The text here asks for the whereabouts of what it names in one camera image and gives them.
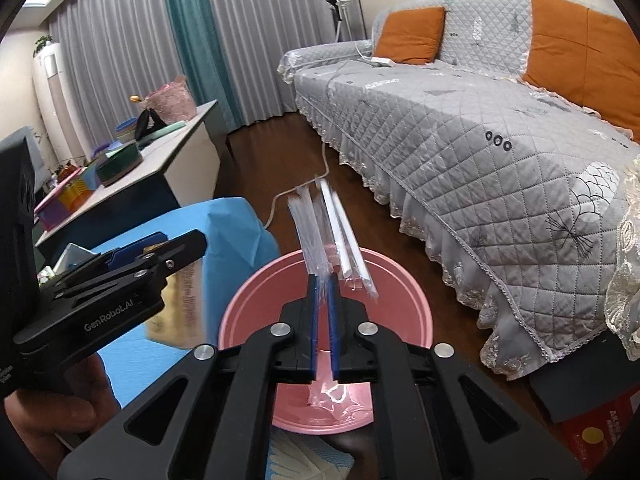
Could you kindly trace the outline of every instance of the human hand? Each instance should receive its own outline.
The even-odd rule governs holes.
[[[53,478],[68,453],[55,434],[93,434],[120,411],[98,354],[78,363],[66,378],[86,400],[35,390],[17,390],[4,400],[20,438]]]

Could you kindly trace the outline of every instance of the pink basket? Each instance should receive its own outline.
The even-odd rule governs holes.
[[[407,343],[430,347],[433,321],[420,285],[395,261],[362,249],[380,297],[372,300],[361,290],[340,286],[341,293],[367,307],[369,319],[394,330]],[[230,348],[244,343],[256,330],[277,322],[282,305],[306,295],[306,267],[302,251],[286,254],[247,280],[226,308],[218,344]],[[318,316],[318,372],[305,384],[279,384],[273,425],[306,434],[334,434],[373,422],[369,383],[337,384],[331,372],[326,306]]]
[[[196,103],[186,81],[174,81],[149,95],[140,107],[153,108],[167,124],[189,121],[197,115]]]

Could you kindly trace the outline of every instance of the plastic straw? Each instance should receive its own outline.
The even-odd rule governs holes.
[[[298,194],[299,197],[289,198],[289,210],[296,224],[306,271],[318,276],[320,296],[324,297],[326,283],[333,269],[326,257],[309,188],[298,188]]]
[[[329,215],[326,205],[324,204],[322,193],[318,193],[314,198],[314,212],[316,214],[316,220],[318,221],[318,228],[320,229],[320,236],[326,257],[332,267],[340,265],[340,257],[335,247],[334,233],[331,230],[331,223],[329,222]]]
[[[351,252],[351,255],[353,256],[355,266],[362,279],[362,284],[367,289],[367,292],[372,298],[378,298],[378,291],[376,290],[376,286],[371,279],[369,269],[367,268],[367,264],[362,257],[362,253],[360,252],[360,246],[358,245],[358,241],[356,240],[356,235],[353,233],[353,229],[351,228],[351,223],[349,222],[347,213],[342,207],[342,202],[340,202],[340,198],[335,191],[332,193],[332,200],[334,202],[337,217],[340,220],[340,225],[342,226],[345,238],[347,239],[349,250]]]
[[[349,261],[349,255],[347,253],[347,246],[344,242],[344,236],[342,235],[342,228],[340,227],[340,220],[335,211],[334,200],[331,196],[331,189],[325,179],[320,181],[320,191],[324,198],[324,205],[326,207],[327,216],[329,217],[329,224],[331,225],[331,231],[334,235],[335,250],[338,253],[340,263],[340,273],[342,279],[348,279],[353,273],[351,262]]]

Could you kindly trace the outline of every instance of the plastic container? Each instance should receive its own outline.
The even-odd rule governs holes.
[[[405,342],[430,347],[433,342],[431,311],[413,277],[382,254],[362,249],[379,298],[364,289],[341,288],[342,294],[363,302],[369,319],[394,330]],[[220,348],[244,343],[256,330],[278,321],[284,303],[306,295],[306,267],[302,251],[271,262],[238,290],[220,325]],[[319,313],[318,373],[311,386],[280,384],[273,425],[305,434],[334,434],[373,422],[368,383],[337,384],[332,378],[326,308]]]
[[[98,167],[97,160],[94,160],[91,164],[89,164],[84,171],[82,172],[81,178],[84,181],[84,184],[87,186],[87,189],[95,191],[100,187],[100,179],[98,178],[97,173],[95,172]]]
[[[142,163],[142,155],[135,140],[130,140],[117,150],[107,152],[96,161],[95,173],[103,186],[120,180]]]
[[[40,202],[34,213],[47,231],[74,213],[94,192],[82,179],[84,168],[78,168]]]
[[[136,135],[137,123],[138,123],[138,118],[132,117],[124,121],[122,124],[118,124],[118,126],[116,126],[117,139],[123,144],[126,144],[130,140],[134,140]]]

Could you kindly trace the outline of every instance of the gray sofa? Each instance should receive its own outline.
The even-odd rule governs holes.
[[[439,5],[433,64],[362,60],[389,12]],[[382,12],[372,40],[287,52],[279,69],[340,162],[493,330],[481,359],[509,379],[606,329],[623,168],[640,153],[593,110],[520,82],[531,35],[530,0],[419,0]]]

